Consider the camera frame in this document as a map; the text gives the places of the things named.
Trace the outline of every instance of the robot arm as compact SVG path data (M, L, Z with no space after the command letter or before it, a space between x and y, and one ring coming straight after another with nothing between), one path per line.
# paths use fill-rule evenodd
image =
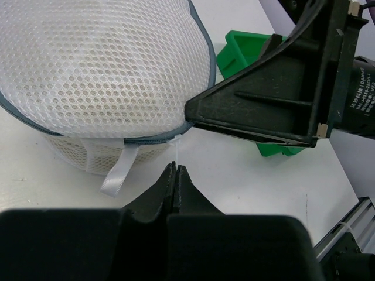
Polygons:
M333 128L374 138L375 62L354 57L365 6L279 1L289 38L272 35L254 64L191 99L186 119L260 143L314 147Z

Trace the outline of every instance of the white table surface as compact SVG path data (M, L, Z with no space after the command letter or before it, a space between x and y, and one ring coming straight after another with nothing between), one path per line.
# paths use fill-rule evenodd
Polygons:
M195 0L216 47L230 30L272 33L258 0ZM122 207L150 187L175 159L174 149L134 167L118 197L98 192L103 177L60 160L41 135L0 109L0 210ZM199 129L182 139L180 163L197 188L227 214L299 218L317 243L357 197L328 140L286 157L262 157L255 144Z

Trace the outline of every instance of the white mesh fabric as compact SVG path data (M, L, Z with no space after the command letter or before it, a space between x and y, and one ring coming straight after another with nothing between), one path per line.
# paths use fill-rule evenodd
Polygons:
M122 149L105 145L99 145L97 142L85 140L85 144L80 139L66 136L45 135L48 145L62 159L71 165L85 170L89 173L106 175L116 164ZM86 146L90 148L90 155L87 153ZM140 164L152 160L167 150L168 144L145 145L141 146L134 164Z
M188 0L7 0L0 91L46 129L80 138L180 127L207 88L209 49Z

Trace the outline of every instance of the white ribbon tag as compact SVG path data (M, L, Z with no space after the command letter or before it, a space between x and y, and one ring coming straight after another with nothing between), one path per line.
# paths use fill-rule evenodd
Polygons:
M100 192L116 197L139 151L139 145L125 145L117 163L107 174Z

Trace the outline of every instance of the green container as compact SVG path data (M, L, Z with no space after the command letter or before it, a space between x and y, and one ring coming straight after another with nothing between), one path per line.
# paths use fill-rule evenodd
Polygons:
M254 63L258 59L264 42L269 37L269 35L264 34L229 31L225 36L227 44L216 57L217 65L224 79ZM261 143L257 143L257 146L264 157L277 153L292 156L303 150L303 148Z

